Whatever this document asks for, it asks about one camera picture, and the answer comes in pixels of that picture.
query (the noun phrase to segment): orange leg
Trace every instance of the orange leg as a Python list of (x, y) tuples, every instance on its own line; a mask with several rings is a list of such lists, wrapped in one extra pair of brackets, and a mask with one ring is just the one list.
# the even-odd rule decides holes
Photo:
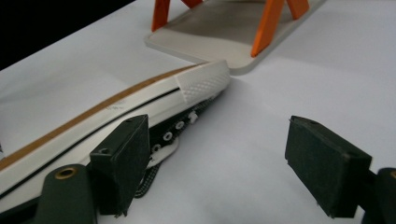
[[(202, 0), (181, 0), (187, 7), (192, 8), (202, 3)], [(151, 31), (154, 32), (168, 23), (170, 0), (155, 0), (154, 15)]]
[[(309, 9), (307, 0), (287, 0), (294, 20), (299, 19)], [(256, 57), (263, 49), (270, 45), (274, 38), (277, 23), (284, 5), (284, 0), (267, 0), (262, 20), (257, 29), (256, 37), (251, 49), (251, 57)]]

